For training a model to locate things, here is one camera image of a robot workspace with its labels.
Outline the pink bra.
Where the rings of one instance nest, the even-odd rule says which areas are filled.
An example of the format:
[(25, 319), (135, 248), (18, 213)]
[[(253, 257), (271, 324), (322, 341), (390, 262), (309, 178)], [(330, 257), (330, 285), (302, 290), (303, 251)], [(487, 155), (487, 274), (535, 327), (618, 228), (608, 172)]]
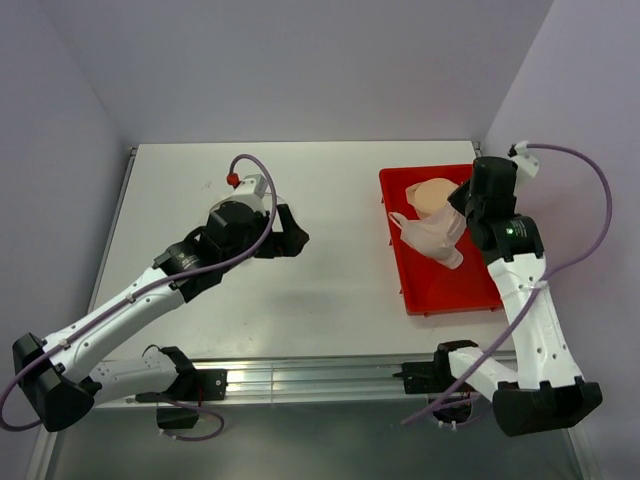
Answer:
[(399, 212), (388, 214), (399, 228), (401, 241), (422, 256), (454, 270), (463, 263), (463, 255), (456, 244), (466, 229), (466, 220), (449, 204), (432, 215), (410, 220)]

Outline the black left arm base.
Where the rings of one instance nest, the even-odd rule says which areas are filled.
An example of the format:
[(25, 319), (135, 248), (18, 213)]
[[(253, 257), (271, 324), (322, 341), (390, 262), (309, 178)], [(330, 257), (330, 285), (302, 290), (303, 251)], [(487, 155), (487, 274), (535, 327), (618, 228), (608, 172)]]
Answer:
[(162, 393), (141, 393), (134, 399), (139, 404), (156, 404), (156, 424), (166, 433), (193, 429), (199, 420), (212, 419), (214, 431), (220, 434), (225, 426), (221, 415), (208, 410), (205, 403), (222, 401), (226, 396), (228, 371), (225, 369), (195, 369), (189, 379), (177, 379)]

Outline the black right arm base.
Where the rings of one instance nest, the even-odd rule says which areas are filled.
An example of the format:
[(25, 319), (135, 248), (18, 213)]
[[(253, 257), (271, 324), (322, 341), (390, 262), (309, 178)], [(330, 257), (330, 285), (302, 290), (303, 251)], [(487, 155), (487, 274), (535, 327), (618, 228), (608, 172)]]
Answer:
[[(428, 403), (432, 403), (454, 382), (453, 378), (447, 379), (437, 373), (434, 361), (404, 362), (392, 377), (402, 382), (405, 394), (424, 395)], [(468, 401), (474, 393), (471, 387), (462, 386), (455, 395), (445, 401), (445, 404), (461, 400)], [(455, 430), (469, 422), (472, 416), (473, 403), (468, 401), (458, 406), (436, 410), (431, 414), (431, 419), (439, 428), (449, 427)]]

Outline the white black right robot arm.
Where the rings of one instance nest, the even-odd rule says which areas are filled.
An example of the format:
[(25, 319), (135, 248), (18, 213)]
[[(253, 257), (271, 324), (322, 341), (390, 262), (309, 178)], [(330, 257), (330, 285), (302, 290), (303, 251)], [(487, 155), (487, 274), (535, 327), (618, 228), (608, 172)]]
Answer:
[(532, 157), (479, 157), (470, 179), (449, 197), (497, 287), (517, 367), (493, 360), (472, 341), (453, 341), (438, 345), (433, 378), (443, 389), (468, 385), (490, 400), (509, 437), (572, 428), (603, 401), (564, 339), (537, 225), (515, 210), (517, 186), (537, 169)]

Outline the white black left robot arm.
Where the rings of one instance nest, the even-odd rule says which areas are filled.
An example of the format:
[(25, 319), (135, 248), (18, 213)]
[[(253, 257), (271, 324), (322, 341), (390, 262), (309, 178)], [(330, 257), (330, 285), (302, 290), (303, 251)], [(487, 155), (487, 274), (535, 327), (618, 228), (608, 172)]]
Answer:
[(256, 194), (231, 196), (119, 295), (43, 339), (28, 333), (16, 340), (14, 384), (49, 432), (62, 431), (93, 407), (127, 396), (190, 399), (198, 374), (179, 348), (162, 347), (148, 356), (115, 362), (106, 355), (146, 325), (220, 284), (244, 260), (293, 258), (308, 241), (288, 205), (266, 210)]

